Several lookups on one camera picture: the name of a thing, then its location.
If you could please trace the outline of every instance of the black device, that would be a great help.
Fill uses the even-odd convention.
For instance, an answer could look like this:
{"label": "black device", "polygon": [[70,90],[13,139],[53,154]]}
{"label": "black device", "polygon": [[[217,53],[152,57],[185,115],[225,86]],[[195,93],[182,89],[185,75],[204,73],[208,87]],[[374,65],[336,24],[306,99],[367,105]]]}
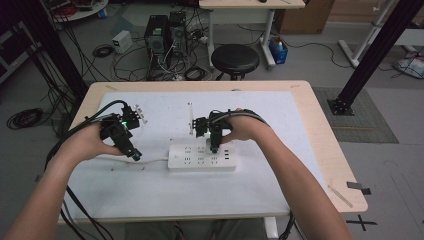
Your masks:
{"label": "black device", "polygon": [[186,12],[174,11],[169,13],[169,27],[172,39],[173,57],[183,57],[187,55],[187,30]]}
{"label": "black device", "polygon": [[151,66],[167,63],[172,56],[172,41],[167,15],[151,15],[144,33]]}
{"label": "black device", "polygon": [[227,112],[211,111],[209,113],[209,118],[201,117],[193,120],[191,126],[196,129],[196,138],[204,136],[208,131],[210,132],[210,150],[212,153],[218,152],[219,146],[222,142],[222,130],[233,129],[231,124],[226,121],[226,118],[231,116],[249,116],[267,124],[264,119],[249,109],[240,111],[231,111],[228,109]]}
{"label": "black device", "polygon": [[199,0],[175,0],[175,5],[186,7],[199,7]]}
{"label": "black device", "polygon": [[133,111],[130,106],[124,106],[122,116],[112,113],[96,118],[93,122],[101,122],[100,138],[102,140],[110,137],[119,151],[138,161],[142,154],[131,143],[130,138],[133,135],[129,130],[140,127],[139,119],[140,115],[137,111]]}

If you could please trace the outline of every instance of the computer tower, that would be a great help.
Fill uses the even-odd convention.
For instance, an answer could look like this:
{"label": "computer tower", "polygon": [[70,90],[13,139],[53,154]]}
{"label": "computer tower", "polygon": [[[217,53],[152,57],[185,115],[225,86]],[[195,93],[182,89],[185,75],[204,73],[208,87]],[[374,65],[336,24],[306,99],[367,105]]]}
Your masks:
{"label": "computer tower", "polygon": [[187,56],[186,12],[175,11],[169,14],[171,40],[174,46],[173,57]]}
{"label": "computer tower", "polygon": [[155,55],[166,54],[171,47],[168,16],[151,15],[144,39],[147,49]]}

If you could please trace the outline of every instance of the tape mark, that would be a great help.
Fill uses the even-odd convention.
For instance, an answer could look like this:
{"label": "tape mark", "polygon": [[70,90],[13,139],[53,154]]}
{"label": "tape mark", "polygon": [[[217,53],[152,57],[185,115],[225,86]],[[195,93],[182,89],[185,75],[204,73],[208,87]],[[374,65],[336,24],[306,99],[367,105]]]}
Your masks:
{"label": "tape mark", "polygon": [[336,189],[334,189],[333,187],[331,187],[330,185],[328,185],[328,188],[334,193],[336,194],[337,197],[339,197],[343,202],[346,203],[346,205],[348,205],[350,208],[353,208],[353,204],[349,202],[349,200],[347,200],[345,197],[343,197],[343,195],[337,191]]}
{"label": "tape mark", "polygon": [[361,224],[362,230],[364,230],[364,231],[367,231],[367,229],[365,228],[365,224],[368,224],[368,225],[378,225],[376,222],[362,221],[361,215],[358,215],[358,218],[359,218],[359,221],[346,220],[346,223]]}
{"label": "tape mark", "polygon": [[114,87],[112,87],[112,86],[110,86],[110,85],[106,85],[106,86],[105,86],[105,88],[109,88],[109,89],[111,89],[111,90],[113,90],[113,91],[118,91],[118,89],[117,89],[117,88],[114,88]]}
{"label": "tape mark", "polygon": [[371,195],[371,189],[363,188],[362,184],[354,182],[346,182],[348,188],[361,190],[363,195]]}

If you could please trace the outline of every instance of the metal pole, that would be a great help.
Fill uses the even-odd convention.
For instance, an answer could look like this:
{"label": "metal pole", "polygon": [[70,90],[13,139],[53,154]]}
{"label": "metal pole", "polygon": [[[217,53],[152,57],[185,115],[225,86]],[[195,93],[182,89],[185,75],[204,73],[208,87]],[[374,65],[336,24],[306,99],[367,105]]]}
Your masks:
{"label": "metal pole", "polygon": [[399,1],[337,99],[328,100],[334,115],[353,114],[356,96],[423,5],[424,0]]}
{"label": "metal pole", "polygon": [[49,22],[46,10],[38,0],[15,0],[16,13],[20,14],[25,26],[40,42],[68,84],[77,102],[81,102],[88,91],[81,74],[63,46],[59,35]]}

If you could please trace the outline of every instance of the forearm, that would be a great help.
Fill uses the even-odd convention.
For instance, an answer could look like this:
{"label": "forearm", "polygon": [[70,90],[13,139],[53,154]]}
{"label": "forearm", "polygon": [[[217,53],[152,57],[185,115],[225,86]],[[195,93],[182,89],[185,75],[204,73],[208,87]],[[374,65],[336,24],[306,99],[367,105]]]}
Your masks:
{"label": "forearm", "polygon": [[303,163],[270,128],[256,137],[297,221],[310,239],[349,239],[347,226]]}
{"label": "forearm", "polygon": [[52,159],[5,239],[54,239],[73,166]]}

